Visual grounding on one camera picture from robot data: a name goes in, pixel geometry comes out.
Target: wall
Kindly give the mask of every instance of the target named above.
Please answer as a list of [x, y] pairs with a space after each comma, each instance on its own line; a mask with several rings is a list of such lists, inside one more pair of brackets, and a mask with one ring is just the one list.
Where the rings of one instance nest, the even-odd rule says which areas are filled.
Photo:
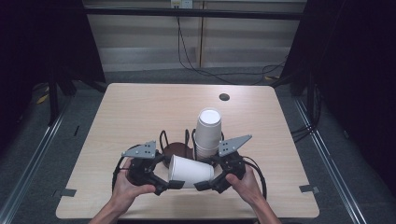
[[[170, 1], [85, 0], [85, 6], [163, 7]], [[193, 8], [302, 12], [304, 1], [193, 1]], [[89, 15], [105, 72], [189, 66], [177, 18]], [[264, 66], [288, 55], [297, 21], [180, 18], [191, 65]]]

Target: gray carpet floor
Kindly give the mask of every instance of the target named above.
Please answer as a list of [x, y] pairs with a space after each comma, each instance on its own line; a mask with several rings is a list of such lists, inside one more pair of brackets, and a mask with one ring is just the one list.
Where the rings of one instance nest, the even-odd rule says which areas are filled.
[[[113, 82], [131, 83], [191, 83], [191, 84], [240, 84], [268, 85], [271, 80], [262, 78], [262, 68], [212, 68], [206, 69], [212, 74], [245, 73], [237, 75], [210, 76], [186, 69], [118, 72], [107, 73], [107, 84]], [[277, 76], [281, 69], [268, 74]], [[49, 149], [32, 183], [27, 190], [21, 205], [12, 219], [12, 223], [87, 223], [88, 220], [60, 220], [55, 216], [60, 201], [53, 197], [57, 189], [64, 189], [77, 161], [103, 94], [83, 83], [76, 82], [77, 94], [72, 97], [64, 113], [63, 122], [51, 141]], [[0, 160], [0, 205], [14, 189], [24, 167], [35, 152], [42, 136], [48, 129], [50, 118], [49, 101], [37, 105], [35, 101], [44, 90], [33, 92], [32, 103], [26, 110], [20, 123], [18, 134], [8, 146], [7, 153]], [[276, 94], [288, 122], [290, 130], [304, 126], [303, 120], [290, 95], [289, 85], [276, 88]], [[66, 102], [60, 94], [60, 104]], [[396, 200], [376, 172], [362, 158], [359, 149], [352, 140], [346, 139], [343, 128], [332, 116], [324, 104], [321, 111], [318, 130], [322, 135], [332, 159], [338, 166], [351, 193], [356, 198], [367, 223], [395, 223]], [[308, 180], [318, 187], [315, 194], [320, 209], [318, 217], [310, 220], [284, 219], [284, 222], [301, 223], [353, 223], [344, 202], [340, 197], [331, 177], [326, 170], [316, 146], [308, 135], [297, 144]], [[240, 221], [215, 221], [213, 223], [240, 223]]]

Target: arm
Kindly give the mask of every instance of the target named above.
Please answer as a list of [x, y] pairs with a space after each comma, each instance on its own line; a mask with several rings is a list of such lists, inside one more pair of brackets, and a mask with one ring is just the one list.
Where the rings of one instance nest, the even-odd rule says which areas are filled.
[[271, 209], [269, 203], [262, 197], [256, 177], [250, 166], [246, 166], [244, 178], [239, 180], [233, 174], [227, 174], [227, 181], [233, 186], [233, 189], [241, 196], [241, 198], [248, 203], [261, 224], [280, 224], [274, 211]]
[[[130, 164], [131, 159], [128, 159], [123, 168], [129, 168]], [[117, 219], [128, 211], [137, 196], [155, 191], [154, 186], [151, 185], [139, 187], [132, 185], [126, 178], [127, 172], [128, 170], [120, 170], [117, 174], [116, 185], [110, 200], [90, 221], [91, 224], [116, 223]]]

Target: power outlet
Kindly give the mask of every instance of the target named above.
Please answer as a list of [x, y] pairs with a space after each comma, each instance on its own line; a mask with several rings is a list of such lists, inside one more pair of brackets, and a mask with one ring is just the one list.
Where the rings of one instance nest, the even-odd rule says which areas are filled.
[[171, 8], [181, 8], [181, 0], [171, 0]]
[[182, 8], [192, 8], [192, 0], [181, 0]]

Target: light wood tabletop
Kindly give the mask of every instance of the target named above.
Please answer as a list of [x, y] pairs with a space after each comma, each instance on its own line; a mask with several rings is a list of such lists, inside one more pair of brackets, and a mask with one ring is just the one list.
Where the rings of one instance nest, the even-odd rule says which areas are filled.
[[[222, 93], [230, 99], [220, 100]], [[57, 217], [92, 218], [111, 196], [112, 173], [121, 152], [151, 140], [156, 140], [160, 149], [162, 130], [166, 130], [169, 143], [184, 142], [185, 130], [196, 128], [198, 115], [206, 107], [215, 107], [221, 113], [225, 139], [252, 134], [238, 152], [259, 164], [266, 179], [268, 203], [278, 217], [318, 216], [313, 193], [300, 191], [300, 186], [309, 183], [273, 88], [111, 84], [66, 186], [77, 192], [74, 197], [62, 197]], [[154, 174], [168, 180], [168, 170], [162, 163]], [[140, 195], [121, 218], [254, 217], [248, 204], [229, 188], [221, 194], [214, 190], [169, 189], [160, 196]]]

